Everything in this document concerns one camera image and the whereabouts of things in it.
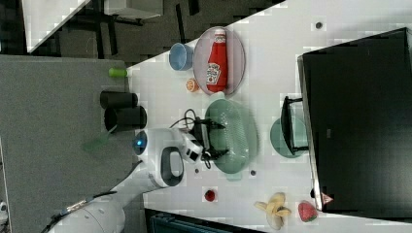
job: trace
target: black mug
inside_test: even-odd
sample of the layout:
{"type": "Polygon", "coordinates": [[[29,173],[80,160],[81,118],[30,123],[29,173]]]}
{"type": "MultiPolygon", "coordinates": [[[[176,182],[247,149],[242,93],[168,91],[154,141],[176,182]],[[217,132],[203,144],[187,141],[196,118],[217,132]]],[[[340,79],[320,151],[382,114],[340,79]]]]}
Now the black mug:
{"type": "Polygon", "coordinates": [[[142,129],[146,127],[148,116],[142,106],[127,109],[106,109],[104,113],[104,124],[109,131],[116,126],[112,132],[142,129]]]}
{"type": "Polygon", "coordinates": [[[125,109],[137,106],[135,93],[123,93],[103,90],[100,93],[100,105],[103,109],[125,109]]]}

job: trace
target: ketchup bottle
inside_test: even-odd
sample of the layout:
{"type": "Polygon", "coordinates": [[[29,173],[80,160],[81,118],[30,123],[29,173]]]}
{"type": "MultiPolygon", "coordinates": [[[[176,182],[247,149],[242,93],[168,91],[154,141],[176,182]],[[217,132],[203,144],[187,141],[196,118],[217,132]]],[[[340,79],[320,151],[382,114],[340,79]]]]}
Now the ketchup bottle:
{"type": "Polygon", "coordinates": [[[207,88],[212,92],[223,91],[227,84],[226,32],[215,31],[215,42],[208,61],[206,76],[207,88]]]}

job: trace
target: light green bowl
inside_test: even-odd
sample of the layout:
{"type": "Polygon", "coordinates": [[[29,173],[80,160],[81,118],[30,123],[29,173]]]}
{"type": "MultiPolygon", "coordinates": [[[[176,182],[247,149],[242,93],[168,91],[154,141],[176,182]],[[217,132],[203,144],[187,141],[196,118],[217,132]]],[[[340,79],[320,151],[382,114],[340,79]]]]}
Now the light green bowl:
{"type": "MultiPolygon", "coordinates": [[[[308,141],[306,136],[305,124],[298,117],[292,116],[292,128],[294,145],[296,147],[307,147],[308,141]]],[[[296,151],[294,154],[289,150],[285,138],[282,133],[281,120],[276,120],[270,130],[270,142],[273,148],[282,156],[286,158],[297,158],[305,153],[305,150],[296,151]]]]}
{"type": "Polygon", "coordinates": [[[210,144],[216,150],[229,152],[214,161],[227,174],[240,172],[257,154],[257,128],[249,111],[239,103],[224,99],[224,94],[215,94],[217,100],[206,111],[205,118],[220,123],[225,129],[210,132],[210,144]]]}

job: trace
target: pink plate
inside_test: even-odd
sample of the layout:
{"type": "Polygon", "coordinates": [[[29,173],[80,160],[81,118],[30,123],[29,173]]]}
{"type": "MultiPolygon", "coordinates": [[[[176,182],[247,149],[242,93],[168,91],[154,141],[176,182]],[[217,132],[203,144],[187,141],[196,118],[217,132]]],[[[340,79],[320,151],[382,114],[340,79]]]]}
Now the pink plate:
{"type": "Polygon", "coordinates": [[[212,45],[215,41],[215,30],[218,28],[226,31],[228,77],[227,86],[223,92],[229,95],[239,86],[243,79],[243,73],[245,72],[245,51],[243,50],[242,43],[234,32],[224,27],[212,27],[205,31],[194,48],[193,72],[203,92],[208,95],[214,94],[214,92],[208,90],[206,86],[206,71],[212,45]]]}

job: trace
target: blue cup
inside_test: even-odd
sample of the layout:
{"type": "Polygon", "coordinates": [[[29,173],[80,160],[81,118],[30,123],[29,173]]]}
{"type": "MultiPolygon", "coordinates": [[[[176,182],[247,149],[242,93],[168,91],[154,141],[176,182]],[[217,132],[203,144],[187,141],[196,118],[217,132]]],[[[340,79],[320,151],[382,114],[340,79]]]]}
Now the blue cup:
{"type": "Polygon", "coordinates": [[[169,64],[176,71],[186,71],[193,64],[193,50],[180,43],[173,45],[169,53],[169,64]]]}

